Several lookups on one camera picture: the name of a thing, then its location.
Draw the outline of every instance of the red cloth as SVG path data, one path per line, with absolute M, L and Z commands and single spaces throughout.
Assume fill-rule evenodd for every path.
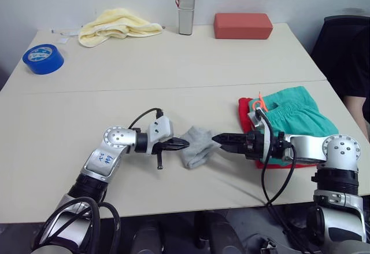
M 253 100 L 252 98 L 240 98 L 239 99 L 239 120 L 240 124 L 242 125 L 243 132 L 249 132 L 252 130 L 252 122 L 250 118 L 248 117 L 249 113 L 249 102 Z M 257 168 L 263 168 L 264 164 L 260 162 L 259 160 L 256 160 L 256 167 Z M 315 164 L 312 165 L 303 165 L 303 164 L 297 164 L 296 168 L 302 168 L 307 166 L 315 166 Z M 278 164 L 269 164 L 267 165 L 267 168 L 291 168 L 291 165 L 281 166 Z

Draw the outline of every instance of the white wall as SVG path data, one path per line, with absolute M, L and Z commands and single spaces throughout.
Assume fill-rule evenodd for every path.
M 11 73 L 37 29 L 76 28 L 115 7 L 130 8 L 152 22 L 175 25 L 174 1 L 0 0 L 0 71 Z M 370 0 L 197 0 L 194 23 L 211 24 L 217 12 L 267 13 L 274 23 L 289 23 L 310 51 L 325 16 L 369 14 Z

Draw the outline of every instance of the gray sock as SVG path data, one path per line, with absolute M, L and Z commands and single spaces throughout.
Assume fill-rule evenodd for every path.
M 192 126 L 180 138 L 190 143 L 188 148 L 180 151 L 181 160 L 188 169 L 193 169 L 205 163 L 209 155 L 221 145 L 212 140 L 212 131 Z

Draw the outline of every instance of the robotic arm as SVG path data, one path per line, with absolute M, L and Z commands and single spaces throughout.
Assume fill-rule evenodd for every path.
M 317 204 L 308 212 L 307 226 L 311 241 L 320 245 L 324 253 L 357 253 L 370 251 L 365 244 L 366 232 L 362 198 L 358 196 L 357 160 L 361 148 L 347 135 L 311 137 L 280 132 L 270 139 L 269 122 L 257 108 L 248 114 L 255 131 L 246 134 L 219 134 L 212 139 L 231 153 L 241 153 L 247 159 L 266 160 L 272 144 L 271 156 L 300 164 L 317 164 L 312 181 L 317 183 L 313 200 Z M 294 157 L 290 145 L 294 145 Z M 352 252 L 340 252 L 339 243 L 352 241 Z
M 50 222 L 46 222 L 36 237 L 32 254 L 69 254 L 77 251 L 87 253 L 88 246 L 94 243 L 90 236 L 93 231 L 93 206 L 103 201 L 108 184 L 123 156 L 131 150 L 156 154 L 157 168 L 161 170 L 163 150 L 180 150 L 189 146 L 187 141 L 173 137 L 172 123 L 161 110 L 157 110 L 156 117 L 147 132 L 141 132 L 139 128 L 126 129 L 120 126 L 111 127 L 104 132 L 101 144 L 90 154 L 76 183 L 61 199 L 55 216 L 51 217 Z M 60 228 L 68 222 L 68 228 L 60 232 Z M 56 234 L 57 240 L 50 241 Z

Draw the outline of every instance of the black chair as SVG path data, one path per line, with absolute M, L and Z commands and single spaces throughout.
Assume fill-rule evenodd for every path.
M 346 53 L 351 41 L 365 28 L 370 26 L 370 17 L 331 16 L 324 19 L 324 25 L 311 57 L 318 68 L 330 81 L 335 73 L 339 59 Z M 370 122 L 370 95 L 362 109 L 365 119 Z

